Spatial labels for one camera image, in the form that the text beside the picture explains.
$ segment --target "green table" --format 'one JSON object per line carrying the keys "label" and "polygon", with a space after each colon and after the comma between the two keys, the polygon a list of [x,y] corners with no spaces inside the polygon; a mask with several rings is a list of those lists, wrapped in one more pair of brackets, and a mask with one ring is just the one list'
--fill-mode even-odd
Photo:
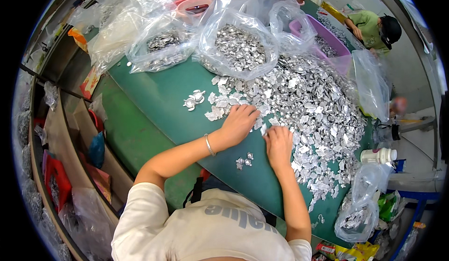
{"label": "green table", "polygon": [[[306,5],[301,9],[316,17],[317,6],[314,3],[306,1]],[[218,94],[217,85],[212,85],[210,81],[215,74],[190,60],[158,73],[129,74],[131,67],[126,66],[127,62],[127,58],[123,57],[120,66],[117,64],[113,66],[109,74],[136,106],[176,145],[192,141],[221,127],[223,119],[211,122],[204,116],[204,113],[211,111],[207,96],[210,92]],[[183,100],[194,90],[205,90],[206,100],[197,105],[194,111],[189,112],[182,106]],[[268,115],[264,121],[268,123],[271,117],[271,114]],[[361,150],[369,146],[372,131],[370,123],[368,121],[369,125],[361,141],[362,147],[356,152],[357,157]],[[236,169],[235,160],[239,157],[245,158],[247,152],[254,154],[252,167],[244,166],[240,171]],[[250,133],[238,146],[220,152],[216,157],[202,159],[199,164],[261,208],[280,218],[284,217],[282,191],[269,166],[265,141],[261,137],[260,130]],[[328,166],[334,171],[338,170],[337,163],[329,163]],[[305,185],[300,185],[300,189],[308,204],[312,193]],[[325,218],[325,223],[319,223],[312,233],[344,247],[351,245],[335,236],[334,223],[340,203],[348,189],[349,186],[340,188],[339,195],[335,199],[328,194],[326,200],[319,200],[310,213],[312,223],[318,221],[319,214]]]}

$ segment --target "purple plastic basin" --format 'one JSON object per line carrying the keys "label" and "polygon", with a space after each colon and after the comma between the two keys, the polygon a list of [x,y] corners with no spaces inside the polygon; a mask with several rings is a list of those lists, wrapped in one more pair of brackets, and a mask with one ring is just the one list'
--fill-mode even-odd
{"label": "purple plastic basin", "polygon": [[[326,27],[324,27],[318,20],[316,20],[314,17],[312,17],[309,14],[307,15],[307,17],[310,20],[313,27],[315,28],[315,30],[317,30],[318,35],[320,35],[323,39],[325,39],[327,41],[327,43],[335,49],[338,56],[345,56],[345,55],[351,54],[351,52],[348,50],[348,48],[331,31],[329,31]],[[297,36],[298,38],[301,38],[301,34],[299,32],[299,30],[301,30],[301,23],[298,20],[296,20],[296,19],[293,20],[292,22],[290,22],[290,24],[288,26],[290,28],[290,32],[293,35]],[[327,60],[329,63],[335,65],[337,70],[342,75],[346,74],[348,67],[349,67],[348,63],[350,62],[350,57],[348,57],[348,59],[347,59],[348,63],[346,63],[346,61],[342,61],[342,60],[339,61],[340,63],[333,63],[332,59],[329,59],[318,48],[316,48],[316,51],[317,51],[318,56]]]}

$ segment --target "silver bracelet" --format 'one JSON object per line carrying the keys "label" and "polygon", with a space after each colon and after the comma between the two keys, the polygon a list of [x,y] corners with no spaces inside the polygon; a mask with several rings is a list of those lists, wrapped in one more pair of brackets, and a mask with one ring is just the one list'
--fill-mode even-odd
{"label": "silver bracelet", "polygon": [[212,151],[212,148],[211,148],[210,145],[209,145],[209,140],[207,140],[207,134],[205,134],[204,136],[206,137],[206,144],[207,144],[207,148],[209,149],[210,155],[211,155],[212,157],[215,157],[215,156],[217,155],[217,153],[214,153],[214,152]]}

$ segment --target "white plastic bottle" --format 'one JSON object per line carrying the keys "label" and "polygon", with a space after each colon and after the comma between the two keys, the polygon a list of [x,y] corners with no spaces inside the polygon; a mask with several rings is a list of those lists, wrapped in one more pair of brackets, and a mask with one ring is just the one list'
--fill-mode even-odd
{"label": "white plastic bottle", "polygon": [[362,163],[391,163],[397,158],[397,151],[394,149],[380,148],[372,150],[363,150],[360,154]]}

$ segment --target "blue plastic bag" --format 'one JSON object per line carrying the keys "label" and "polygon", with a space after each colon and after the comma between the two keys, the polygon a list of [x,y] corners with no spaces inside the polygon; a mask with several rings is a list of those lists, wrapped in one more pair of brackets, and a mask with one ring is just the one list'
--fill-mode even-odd
{"label": "blue plastic bag", "polygon": [[89,157],[96,168],[103,166],[103,162],[105,161],[105,139],[103,138],[103,132],[100,132],[92,139],[89,146]]}

